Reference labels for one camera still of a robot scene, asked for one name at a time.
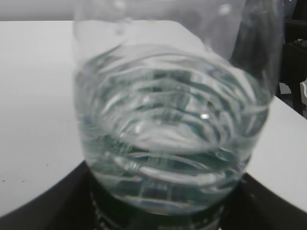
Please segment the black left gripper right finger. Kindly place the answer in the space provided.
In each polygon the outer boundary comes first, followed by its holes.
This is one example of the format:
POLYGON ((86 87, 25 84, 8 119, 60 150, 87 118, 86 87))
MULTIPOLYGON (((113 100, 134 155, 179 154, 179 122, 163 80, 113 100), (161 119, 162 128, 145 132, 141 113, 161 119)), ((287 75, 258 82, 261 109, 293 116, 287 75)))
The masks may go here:
POLYGON ((305 230, 307 213, 280 198, 248 173, 230 196, 223 230, 305 230))

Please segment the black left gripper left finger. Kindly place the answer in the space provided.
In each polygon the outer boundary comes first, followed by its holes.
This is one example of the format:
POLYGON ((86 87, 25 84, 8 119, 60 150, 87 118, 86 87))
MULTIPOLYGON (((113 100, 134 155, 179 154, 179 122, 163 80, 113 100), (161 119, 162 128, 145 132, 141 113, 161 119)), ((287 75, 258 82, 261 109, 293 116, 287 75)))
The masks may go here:
POLYGON ((2 230, 94 230, 88 167, 80 163, 55 186, 0 218, 2 230))

